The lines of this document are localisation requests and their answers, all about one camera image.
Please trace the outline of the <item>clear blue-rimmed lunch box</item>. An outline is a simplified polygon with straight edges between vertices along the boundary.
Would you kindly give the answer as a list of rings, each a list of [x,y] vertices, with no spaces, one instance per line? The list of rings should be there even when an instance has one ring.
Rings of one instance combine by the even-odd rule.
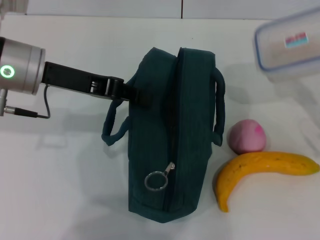
[[[259,26],[256,66],[272,81],[320,74],[320,6]]]

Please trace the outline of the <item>yellow banana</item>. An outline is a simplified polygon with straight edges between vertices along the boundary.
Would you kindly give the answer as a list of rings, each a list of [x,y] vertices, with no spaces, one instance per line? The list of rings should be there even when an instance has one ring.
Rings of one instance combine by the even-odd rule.
[[[218,173],[214,190],[219,209],[229,211],[228,199],[242,178],[251,174],[277,173],[308,176],[320,172],[320,165],[311,158],[288,152],[260,151],[238,155]]]

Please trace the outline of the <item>dark teal fabric lunch bag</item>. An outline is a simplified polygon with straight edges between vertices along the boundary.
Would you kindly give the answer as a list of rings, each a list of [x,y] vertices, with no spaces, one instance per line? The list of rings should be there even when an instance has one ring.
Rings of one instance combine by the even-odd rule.
[[[152,48],[128,81],[152,95],[149,107],[129,103],[128,117],[112,133],[117,107],[110,104],[102,140],[128,136],[128,210],[167,223],[198,207],[212,146],[225,127],[225,80],[210,51]]]

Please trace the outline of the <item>pink peach toy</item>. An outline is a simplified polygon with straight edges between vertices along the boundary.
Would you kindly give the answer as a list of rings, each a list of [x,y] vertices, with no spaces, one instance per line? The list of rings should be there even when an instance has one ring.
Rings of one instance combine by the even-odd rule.
[[[238,155],[261,152],[266,147],[267,136],[256,120],[244,119],[230,128],[227,143]]]

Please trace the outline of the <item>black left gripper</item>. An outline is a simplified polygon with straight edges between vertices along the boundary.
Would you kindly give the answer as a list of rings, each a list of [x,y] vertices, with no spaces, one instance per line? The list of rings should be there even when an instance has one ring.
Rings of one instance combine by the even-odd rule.
[[[98,75],[48,61],[45,62],[41,82],[53,87],[110,100],[119,98],[119,90],[122,88],[123,100],[142,107],[150,107],[153,101],[151,94],[124,84],[121,78]]]

